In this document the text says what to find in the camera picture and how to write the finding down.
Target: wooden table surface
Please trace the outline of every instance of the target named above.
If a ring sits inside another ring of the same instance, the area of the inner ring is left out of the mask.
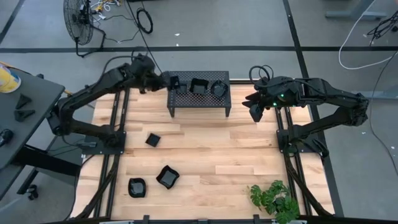
[[[248,108],[241,104],[253,91],[252,85],[231,86],[229,118],[223,108],[177,108],[173,119],[166,108],[167,91],[140,95],[132,90],[125,127],[126,150],[119,163],[112,219],[142,220],[144,215],[155,220],[243,219],[253,214],[272,217],[251,203],[247,186],[257,184],[266,189],[274,180],[288,185],[287,174],[277,145],[275,111],[265,111],[261,122],[254,123]],[[94,124],[109,124],[113,100],[114,95],[98,99]],[[292,108],[291,113],[295,124],[311,121],[307,108]],[[145,143],[149,133],[162,137],[156,148]],[[301,159],[308,188],[333,213],[319,156],[301,154]],[[97,191],[102,161],[103,156],[95,156],[82,168],[72,216],[78,215]],[[170,190],[155,179],[166,165],[180,174]],[[127,192],[129,179],[135,177],[147,184],[145,198],[131,198]],[[304,214],[301,193],[296,188]],[[103,197],[102,215],[107,199],[108,191]]]

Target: perforated metal shelf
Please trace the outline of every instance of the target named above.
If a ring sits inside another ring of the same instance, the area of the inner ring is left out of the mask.
[[[178,76],[180,84],[187,86],[186,93],[177,93],[176,90],[169,91],[167,107],[172,117],[174,117],[175,108],[225,108],[225,114],[227,117],[229,116],[231,110],[229,72],[170,72],[170,76]],[[189,91],[192,78],[209,81],[204,95],[193,94]],[[217,80],[221,80],[228,85],[228,92],[222,99],[218,99],[210,93],[212,84]]]

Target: wheel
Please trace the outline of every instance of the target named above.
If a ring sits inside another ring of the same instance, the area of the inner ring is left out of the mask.
[[[35,200],[39,197],[39,194],[37,193],[37,186],[34,184],[29,186],[26,193],[29,194],[29,196],[27,197],[29,200]]]

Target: gray floor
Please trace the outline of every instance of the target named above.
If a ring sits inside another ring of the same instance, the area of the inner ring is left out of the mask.
[[[290,0],[301,46],[340,46],[354,21],[325,19],[324,13],[326,10],[349,9],[356,2]],[[16,4],[17,1],[0,0],[0,30]],[[134,11],[140,5],[131,4]],[[150,46],[294,46],[280,0],[161,0],[145,2],[145,6],[154,20],[154,33],[146,35]],[[63,22],[62,7],[62,1],[25,0],[0,48],[74,47]],[[390,16],[398,6],[394,0],[385,0],[377,1],[373,9],[386,11]],[[112,7],[105,16],[116,14],[128,16],[123,6]],[[368,45],[371,38],[365,34],[376,25],[377,22],[360,22],[347,46]],[[102,21],[101,28],[108,37],[117,40],[131,38],[137,30],[131,21],[120,17]],[[84,47],[96,47],[100,39],[101,36],[95,32],[93,40]],[[143,45],[140,35],[121,44],[105,42],[105,47]],[[396,46],[398,34],[387,34],[374,45]],[[73,53],[0,54],[0,59],[33,74],[43,73],[46,79],[65,85],[70,91],[77,91],[97,80],[109,58],[127,54],[97,53],[84,59]],[[343,52],[342,59],[345,65],[355,67],[391,55],[392,52]],[[294,51],[154,52],[154,57],[162,70],[229,70],[231,78],[247,78],[251,66],[266,63],[274,68],[277,76],[301,77]],[[348,91],[371,91],[384,65],[345,70],[338,63],[337,52],[304,52],[304,57],[310,77],[324,78],[334,87]],[[378,91],[398,84],[397,61],[398,58],[390,63]],[[123,62],[115,61],[109,67]],[[319,107],[321,116],[334,110],[334,106]],[[398,102],[394,100],[375,100],[372,117],[375,131],[396,157],[397,110]],[[92,109],[82,108],[76,112],[75,118],[90,122],[92,113]],[[345,216],[398,220],[398,177],[386,149],[372,136],[369,123],[358,128],[340,126],[327,130],[325,135]],[[46,148],[52,138],[47,123],[44,123],[29,143]],[[73,187],[39,174],[34,182],[39,186],[40,197],[31,202],[15,194],[28,172],[27,167],[0,201],[1,208],[21,198],[1,212],[0,223],[43,223],[65,218],[72,205]]]

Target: fan stand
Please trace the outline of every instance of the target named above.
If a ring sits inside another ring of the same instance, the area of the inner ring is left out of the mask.
[[[104,41],[105,41],[105,37],[106,37],[106,33],[105,31],[101,30],[100,28],[95,27],[94,25],[90,24],[90,26],[98,31],[100,31],[102,33],[102,41],[101,41],[101,46],[97,49],[91,50],[85,54],[79,54],[79,49],[78,49],[78,42],[79,42],[79,37],[75,37],[75,43],[76,43],[76,54],[77,56],[84,58],[89,54],[95,53],[95,52],[100,52],[102,51],[102,49],[104,48]]]

